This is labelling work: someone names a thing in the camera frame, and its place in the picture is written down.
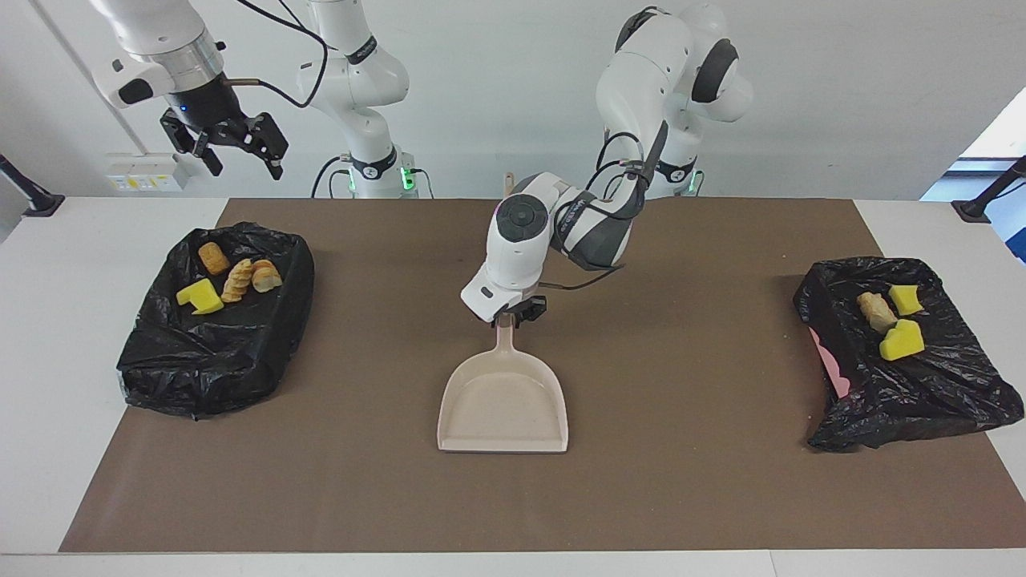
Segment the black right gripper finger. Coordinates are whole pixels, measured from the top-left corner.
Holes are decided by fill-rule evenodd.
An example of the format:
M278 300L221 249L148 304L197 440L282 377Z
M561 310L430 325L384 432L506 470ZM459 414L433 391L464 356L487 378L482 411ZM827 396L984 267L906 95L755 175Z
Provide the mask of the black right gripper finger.
M200 159L213 176L219 176L223 171L224 165L220 162L215 151L210 149L209 136L205 131L192 134L173 111L165 111L159 122L177 153L190 154Z
M283 176L281 161L289 149L289 142L280 131L277 122L270 113L261 113L256 117L246 118L244 125L245 152L260 158L273 180L281 180Z

